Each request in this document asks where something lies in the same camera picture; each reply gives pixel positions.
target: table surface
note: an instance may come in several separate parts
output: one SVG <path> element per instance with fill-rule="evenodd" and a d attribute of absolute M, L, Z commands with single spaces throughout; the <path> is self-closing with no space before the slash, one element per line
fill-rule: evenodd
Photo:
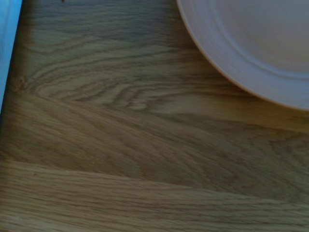
<path fill-rule="evenodd" d="M 307 232 L 308 119 L 222 77 L 173 0 L 26 0 L 0 231 Z"/>

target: wooden table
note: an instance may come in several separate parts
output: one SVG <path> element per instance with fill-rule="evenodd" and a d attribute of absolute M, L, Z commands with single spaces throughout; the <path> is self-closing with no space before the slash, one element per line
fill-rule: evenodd
<path fill-rule="evenodd" d="M 3 232 L 307 232 L 309 115 L 222 77 L 174 0 L 25 0 Z"/>

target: light blue object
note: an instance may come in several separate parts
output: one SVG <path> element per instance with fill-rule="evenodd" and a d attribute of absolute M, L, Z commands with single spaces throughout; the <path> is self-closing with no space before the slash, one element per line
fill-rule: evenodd
<path fill-rule="evenodd" d="M 22 0 L 0 0 L 0 110 L 9 72 Z"/>

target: white plate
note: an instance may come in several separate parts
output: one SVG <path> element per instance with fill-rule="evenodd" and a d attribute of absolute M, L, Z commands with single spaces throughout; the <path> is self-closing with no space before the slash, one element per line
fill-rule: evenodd
<path fill-rule="evenodd" d="M 309 0 L 178 0 L 199 49 L 261 98 L 309 110 Z"/>

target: plate rim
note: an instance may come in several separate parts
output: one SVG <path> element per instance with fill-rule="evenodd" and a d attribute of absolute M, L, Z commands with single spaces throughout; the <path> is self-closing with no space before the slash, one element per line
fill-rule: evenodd
<path fill-rule="evenodd" d="M 189 21 L 189 17 L 186 15 L 186 12 L 184 10 L 184 3 L 188 3 L 190 2 L 190 4 L 192 2 L 194 2 L 196 0 L 176 0 L 177 5 L 178 5 L 178 9 L 180 11 L 181 17 L 183 19 L 183 22 L 185 24 L 185 27 L 188 31 L 188 33 L 190 34 L 192 40 L 194 41 L 194 43 L 196 44 L 196 46 L 198 47 L 198 49 L 200 50 L 200 52 L 203 54 L 203 56 L 207 59 L 207 61 L 216 68 L 216 70 L 218 72 L 220 72 L 226 79 L 228 79 L 230 82 L 232 82 L 234 85 L 238 86 L 239 88 L 249 92 L 250 94 L 257 96 L 265 101 L 280 105 L 280 106 L 284 106 L 290 109 L 295 109 L 295 110 L 300 110 L 300 111 L 305 111 L 305 112 L 309 112 L 309 102 L 305 107 L 301 107 L 301 106 L 295 106 L 293 104 L 287 104 L 284 102 L 280 102 L 280 101 L 276 101 L 274 99 L 271 99 L 269 97 L 263 96 L 260 93 L 255 92 L 253 89 L 250 89 L 249 87 L 243 85 L 242 83 L 238 82 L 236 79 L 234 79 L 232 76 L 230 76 L 226 71 L 224 71 L 222 69 L 222 67 L 220 67 L 212 58 L 211 55 L 209 55 L 206 51 L 206 49 L 202 46 L 202 44 L 200 43 L 200 41 L 198 40 L 197 36 L 195 35 L 194 30 L 191 28 L 190 25 L 190 21 Z"/>

